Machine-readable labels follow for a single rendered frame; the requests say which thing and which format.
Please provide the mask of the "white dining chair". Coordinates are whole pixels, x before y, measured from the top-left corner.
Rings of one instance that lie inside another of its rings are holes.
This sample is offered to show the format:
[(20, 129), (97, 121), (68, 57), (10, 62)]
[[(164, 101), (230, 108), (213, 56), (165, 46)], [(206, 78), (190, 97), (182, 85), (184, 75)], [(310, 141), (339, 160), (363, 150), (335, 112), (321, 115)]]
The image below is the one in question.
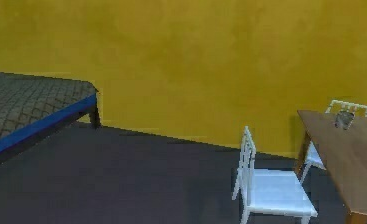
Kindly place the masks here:
[[(364, 111), (364, 116), (367, 117), (367, 105), (363, 105), (363, 104), (357, 104), (357, 103), (353, 103), (353, 102), (346, 102), (346, 101), (341, 101), (341, 100), (336, 100), (333, 99), (330, 104), (328, 105), (328, 107), (325, 110), (325, 113), (328, 114), (332, 111), (333, 107), (335, 105), (339, 105), (340, 109), (339, 111), (348, 111), (348, 112), (352, 112), (352, 113), (356, 113), (357, 110), (363, 110)], [(300, 182), (303, 183), (308, 171), (310, 170), (310, 168), (312, 166), (317, 167), (319, 169), (325, 170), (325, 166), (322, 162), (322, 159), (319, 156), (319, 153), (316, 150), (316, 147), (314, 145), (313, 142), (309, 143), (308, 146), (308, 150), (305, 156), (305, 162), (304, 162), (304, 170), (302, 172), (302, 176), (300, 179)]]
[(240, 224), (248, 224), (252, 213), (297, 217), (301, 224), (309, 224), (318, 212), (297, 175), (293, 171), (257, 169), (256, 153), (252, 134), (245, 126), (231, 194), (232, 200), (240, 196)]

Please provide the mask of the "grey vessel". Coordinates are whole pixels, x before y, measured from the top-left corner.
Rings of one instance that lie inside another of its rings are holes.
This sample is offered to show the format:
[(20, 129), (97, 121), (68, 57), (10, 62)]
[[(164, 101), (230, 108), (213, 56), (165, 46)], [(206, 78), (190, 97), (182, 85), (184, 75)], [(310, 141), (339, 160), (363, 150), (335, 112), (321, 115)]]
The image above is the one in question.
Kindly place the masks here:
[(339, 111), (335, 118), (335, 127), (348, 130), (355, 118), (355, 114), (348, 111)]

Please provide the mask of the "brown wooden dining table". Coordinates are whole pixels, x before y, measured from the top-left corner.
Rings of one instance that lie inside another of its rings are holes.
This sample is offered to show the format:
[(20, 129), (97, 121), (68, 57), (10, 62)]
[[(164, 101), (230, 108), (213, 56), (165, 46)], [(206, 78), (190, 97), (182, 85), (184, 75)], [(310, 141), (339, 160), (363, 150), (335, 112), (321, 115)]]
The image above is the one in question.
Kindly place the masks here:
[(294, 171), (301, 168), (313, 142), (348, 209), (345, 224), (367, 224), (367, 117), (355, 117), (350, 128), (336, 128), (335, 115), (299, 110), (305, 135)]

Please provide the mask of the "blue bed with grey cover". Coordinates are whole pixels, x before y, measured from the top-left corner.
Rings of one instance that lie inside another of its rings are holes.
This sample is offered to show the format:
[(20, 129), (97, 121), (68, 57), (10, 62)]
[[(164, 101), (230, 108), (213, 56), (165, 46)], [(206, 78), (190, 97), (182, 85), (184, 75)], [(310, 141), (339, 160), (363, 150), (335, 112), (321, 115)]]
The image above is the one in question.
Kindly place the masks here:
[(90, 82), (0, 72), (0, 164), (87, 115), (101, 126)]

